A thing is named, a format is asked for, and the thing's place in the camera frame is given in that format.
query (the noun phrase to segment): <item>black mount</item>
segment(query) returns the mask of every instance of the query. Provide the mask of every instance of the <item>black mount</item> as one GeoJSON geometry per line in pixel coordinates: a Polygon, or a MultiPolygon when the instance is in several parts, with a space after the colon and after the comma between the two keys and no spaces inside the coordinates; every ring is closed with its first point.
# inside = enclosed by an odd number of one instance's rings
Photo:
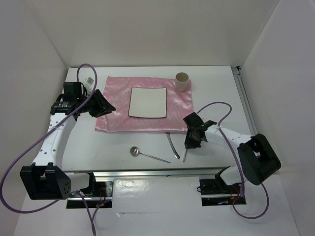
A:
{"type": "Polygon", "coordinates": [[[23,166],[20,177],[32,200],[66,199],[71,191],[70,178],[53,163],[23,166]]]}
{"type": "Polygon", "coordinates": [[[255,185],[260,185],[281,168],[281,162],[266,137],[257,134],[237,148],[245,177],[255,185]]]}
{"type": "MultiPolygon", "coordinates": [[[[51,115],[69,115],[88,98],[87,90],[81,82],[65,82],[63,91],[51,107],[51,115]]],[[[89,112],[92,117],[97,118],[115,110],[116,108],[96,89],[90,100],[73,117],[77,120],[81,113],[89,112]]],[[[66,199],[70,195],[70,178],[53,163],[48,163],[47,166],[23,166],[20,177],[32,200],[66,199]]]]}
{"type": "Polygon", "coordinates": [[[203,122],[203,120],[198,116],[195,112],[184,118],[184,122],[188,127],[186,139],[185,139],[185,148],[200,148],[201,141],[207,141],[205,131],[216,122],[209,120],[207,122],[203,122]]]}
{"type": "MultiPolygon", "coordinates": [[[[59,95],[56,102],[52,105],[50,114],[65,113],[69,115],[88,98],[87,90],[81,82],[65,82],[63,91],[64,93],[59,95]]],[[[90,100],[74,115],[74,118],[77,119],[81,113],[85,112],[97,118],[115,110],[116,108],[96,89],[90,100]]]]}

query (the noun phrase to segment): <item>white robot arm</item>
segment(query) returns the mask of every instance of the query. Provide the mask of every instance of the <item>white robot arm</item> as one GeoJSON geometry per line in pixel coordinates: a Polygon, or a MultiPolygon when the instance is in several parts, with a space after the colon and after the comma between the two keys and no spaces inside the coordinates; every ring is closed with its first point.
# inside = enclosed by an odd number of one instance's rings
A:
{"type": "MultiPolygon", "coordinates": [[[[184,122],[188,127],[185,139],[186,149],[200,148],[201,141],[229,148],[227,141],[219,131],[219,127],[208,129],[211,125],[216,125],[216,122],[211,120],[203,122],[195,112],[185,117],[184,122]]],[[[257,134],[250,136],[223,127],[220,127],[220,129],[226,135],[233,150],[237,150],[236,153],[239,155],[245,180],[248,180],[252,184],[260,185],[270,175],[280,169],[280,160],[264,135],[257,134]]],[[[221,171],[220,178],[226,185],[241,182],[237,166],[232,166],[221,171]]]]}
{"type": "MultiPolygon", "coordinates": [[[[252,139],[251,135],[246,135],[246,134],[240,134],[237,132],[234,132],[232,130],[226,129],[221,127],[221,130],[224,132],[226,135],[228,141],[232,145],[232,148],[234,150],[237,150],[237,148],[240,146],[240,144],[245,144],[248,141],[252,139]]],[[[206,132],[206,138],[208,142],[217,144],[219,146],[222,146],[224,148],[229,148],[226,140],[222,136],[222,134],[219,131],[219,128],[217,127],[216,129],[208,129],[206,132]]],[[[237,166],[231,166],[224,170],[220,177],[222,180],[225,182],[226,185],[233,185],[235,183],[240,183],[241,182],[241,176],[239,173],[239,170],[237,166]]]]}
{"type": "Polygon", "coordinates": [[[47,132],[56,130],[43,141],[32,164],[23,166],[20,171],[23,184],[33,200],[66,199],[71,192],[89,186],[89,174],[62,171],[63,153],[67,140],[81,113],[89,112],[92,117],[100,117],[116,110],[97,89],[86,105],[74,115],[69,116],[87,99],[88,89],[80,82],[68,82],[64,83],[63,90],[64,94],[61,94],[51,107],[47,132]],[[55,125],[66,117],[67,119],[56,128],[55,125]]]}

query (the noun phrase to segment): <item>spoon handle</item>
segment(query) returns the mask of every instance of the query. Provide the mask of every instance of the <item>spoon handle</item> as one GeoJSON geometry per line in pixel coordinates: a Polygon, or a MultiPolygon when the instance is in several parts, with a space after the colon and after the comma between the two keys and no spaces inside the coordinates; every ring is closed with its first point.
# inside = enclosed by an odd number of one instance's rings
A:
{"type": "Polygon", "coordinates": [[[145,154],[145,153],[141,153],[141,154],[142,154],[142,155],[145,155],[145,156],[148,156],[148,157],[150,157],[150,158],[153,158],[153,159],[155,159],[155,160],[159,160],[159,161],[164,161],[164,162],[170,163],[169,161],[165,161],[165,160],[160,159],[160,158],[157,158],[157,157],[155,157],[155,156],[151,156],[151,155],[148,155],[148,154],[145,154]]]}

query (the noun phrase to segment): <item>cup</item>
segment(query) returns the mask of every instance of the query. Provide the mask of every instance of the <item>cup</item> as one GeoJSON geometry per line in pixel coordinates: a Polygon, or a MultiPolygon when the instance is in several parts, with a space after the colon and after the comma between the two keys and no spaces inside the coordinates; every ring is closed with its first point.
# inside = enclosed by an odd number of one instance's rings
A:
{"type": "Polygon", "coordinates": [[[178,92],[183,92],[188,85],[188,74],[180,72],[175,77],[175,88],[178,92]]]}

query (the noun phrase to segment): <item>spoon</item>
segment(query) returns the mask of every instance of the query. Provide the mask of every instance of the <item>spoon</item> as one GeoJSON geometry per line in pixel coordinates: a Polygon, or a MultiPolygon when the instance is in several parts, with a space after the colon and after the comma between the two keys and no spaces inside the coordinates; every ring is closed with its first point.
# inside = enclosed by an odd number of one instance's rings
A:
{"type": "Polygon", "coordinates": [[[137,148],[137,147],[132,147],[132,148],[130,148],[130,153],[131,153],[131,155],[133,155],[133,156],[138,156],[138,155],[141,154],[141,155],[145,155],[145,156],[148,156],[148,157],[150,157],[150,158],[153,158],[153,159],[155,159],[155,160],[159,160],[159,161],[164,161],[164,162],[170,163],[169,161],[165,161],[165,160],[160,159],[160,158],[157,158],[157,157],[155,157],[155,156],[151,156],[151,155],[148,155],[148,154],[145,154],[145,153],[141,153],[141,152],[140,152],[140,149],[137,148]]]}

